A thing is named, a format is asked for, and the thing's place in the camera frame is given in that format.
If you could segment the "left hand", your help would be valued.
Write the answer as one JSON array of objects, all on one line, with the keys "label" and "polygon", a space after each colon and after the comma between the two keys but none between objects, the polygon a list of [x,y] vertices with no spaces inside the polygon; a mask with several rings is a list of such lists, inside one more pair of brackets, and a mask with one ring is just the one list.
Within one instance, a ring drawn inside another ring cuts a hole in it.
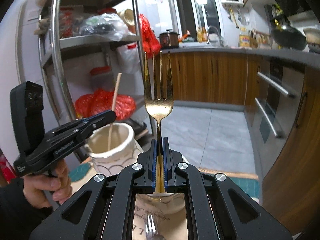
[{"label": "left hand", "polygon": [[37,209],[51,206],[44,191],[52,191],[53,200],[60,204],[72,195],[71,179],[63,159],[57,162],[55,172],[56,178],[50,178],[44,174],[23,177],[23,194],[31,206]]}]

